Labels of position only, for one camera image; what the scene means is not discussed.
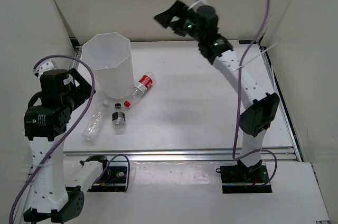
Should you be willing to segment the clear white cap bottle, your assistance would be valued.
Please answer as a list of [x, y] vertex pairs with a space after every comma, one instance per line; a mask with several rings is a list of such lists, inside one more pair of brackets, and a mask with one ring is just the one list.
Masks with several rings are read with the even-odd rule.
[[104, 100], [95, 110], [89, 122], [86, 126], [86, 129], [82, 132], [81, 136], [83, 143], [88, 146], [95, 145], [100, 132], [104, 126], [106, 118], [108, 116], [110, 103], [107, 100]]

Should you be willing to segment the small black label bottle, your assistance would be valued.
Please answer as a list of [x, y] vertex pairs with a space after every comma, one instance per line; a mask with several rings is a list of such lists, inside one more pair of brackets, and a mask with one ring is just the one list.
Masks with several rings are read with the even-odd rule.
[[111, 115], [114, 131], [116, 134], [123, 134], [126, 130], [126, 118], [120, 103], [114, 104], [114, 112]]

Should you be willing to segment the red label plastic bottle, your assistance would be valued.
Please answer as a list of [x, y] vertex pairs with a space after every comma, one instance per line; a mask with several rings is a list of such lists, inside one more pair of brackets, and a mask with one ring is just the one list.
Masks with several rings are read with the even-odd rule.
[[126, 108], [135, 106], [143, 95], [152, 87], [155, 81], [155, 75], [152, 72], [146, 72], [133, 86], [131, 93], [126, 97], [123, 105]]

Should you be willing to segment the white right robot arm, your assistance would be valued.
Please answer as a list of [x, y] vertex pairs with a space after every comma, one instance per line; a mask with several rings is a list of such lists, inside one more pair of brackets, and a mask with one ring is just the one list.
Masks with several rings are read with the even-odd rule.
[[266, 92], [249, 72], [242, 68], [231, 43], [219, 33], [219, 18], [212, 6], [196, 10], [181, 1], [154, 16], [163, 28], [171, 28], [179, 36], [190, 36], [198, 43], [200, 53], [231, 84], [238, 94], [236, 131], [243, 132], [242, 151], [237, 162], [237, 175], [248, 182], [261, 167], [262, 142], [274, 120], [279, 105], [276, 93]]

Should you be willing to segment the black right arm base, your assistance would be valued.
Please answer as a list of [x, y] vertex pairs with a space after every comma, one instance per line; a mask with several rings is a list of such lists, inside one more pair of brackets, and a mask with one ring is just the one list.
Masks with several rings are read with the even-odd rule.
[[267, 167], [261, 163], [256, 169], [247, 169], [242, 163], [220, 166], [216, 170], [221, 176], [223, 194], [272, 193]]

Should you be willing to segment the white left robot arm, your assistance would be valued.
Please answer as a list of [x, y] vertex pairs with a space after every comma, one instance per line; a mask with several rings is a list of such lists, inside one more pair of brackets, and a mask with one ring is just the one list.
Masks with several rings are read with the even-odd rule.
[[24, 115], [25, 136], [32, 153], [33, 201], [24, 212], [26, 222], [49, 219], [65, 223], [78, 217], [85, 192], [97, 179], [105, 182], [111, 169], [100, 163], [83, 165], [83, 177], [70, 185], [64, 180], [63, 137], [74, 110], [92, 101], [95, 90], [75, 69], [52, 69], [40, 76], [41, 91], [29, 101]]

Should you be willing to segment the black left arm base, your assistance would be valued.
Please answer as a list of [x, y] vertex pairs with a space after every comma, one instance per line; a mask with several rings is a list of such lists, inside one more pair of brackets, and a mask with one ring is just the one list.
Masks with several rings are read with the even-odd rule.
[[84, 179], [81, 189], [86, 192], [127, 192], [130, 179], [130, 160], [125, 154], [92, 155], [81, 164], [80, 177]]

